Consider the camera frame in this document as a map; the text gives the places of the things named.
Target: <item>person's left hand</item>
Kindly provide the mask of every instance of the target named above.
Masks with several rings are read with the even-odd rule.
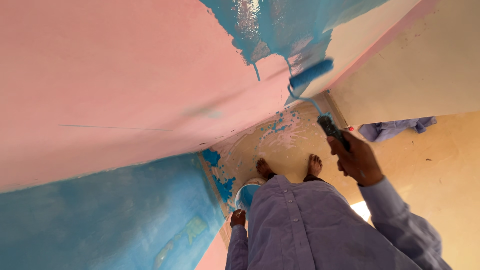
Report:
[[[237,209],[233,211],[232,217],[230,218],[230,227],[233,228],[233,226],[235,225],[242,225],[243,227],[245,227],[245,221],[246,221],[245,214],[246,214],[245,210],[242,210],[242,209]]]

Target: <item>person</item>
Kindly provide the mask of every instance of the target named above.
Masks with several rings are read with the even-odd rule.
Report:
[[[370,147],[349,133],[343,136],[350,151],[329,136],[331,154],[338,155],[338,170],[357,181],[375,228],[318,178],[323,166],[318,156],[310,155],[300,184],[260,159],[257,171],[267,183],[253,196],[248,239],[245,211],[233,212],[226,270],[451,269],[441,257],[439,234],[409,211]]]

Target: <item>long sleeve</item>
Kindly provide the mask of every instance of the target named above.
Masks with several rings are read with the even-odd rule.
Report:
[[[227,265],[225,270],[247,270],[248,268],[248,239],[247,230],[242,225],[232,228],[230,244],[228,246]]]
[[[451,269],[441,257],[438,232],[424,218],[410,212],[386,177],[373,186],[359,188],[375,228],[397,249],[424,270]]]

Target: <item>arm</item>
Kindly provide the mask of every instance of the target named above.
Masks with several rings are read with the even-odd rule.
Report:
[[[450,269],[441,257],[438,232],[426,221],[410,212],[386,177],[371,186],[360,186],[375,228],[398,250],[422,269]]]
[[[248,239],[245,230],[245,211],[235,210],[231,217],[230,226],[232,227],[232,235],[228,245],[225,270],[247,270]]]
[[[422,269],[451,269],[440,256],[439,234],[424,218],[410,213],[383,176],[370,147],[350,133],[344,132],[343,136],[350,143],[350,151],[331,136],[327,141],[332,155],[338,155],[338,170],[358,182],[375,228]]]

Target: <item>paint bucket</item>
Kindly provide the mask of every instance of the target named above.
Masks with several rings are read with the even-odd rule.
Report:
[[[243,184],[235,196],[235,206],[237,209],[245,210],[247,220],[248,213],[250,212],[250,205],[252,205],[253,194],[265,183],[265,179],[259,177],[252,178]]]

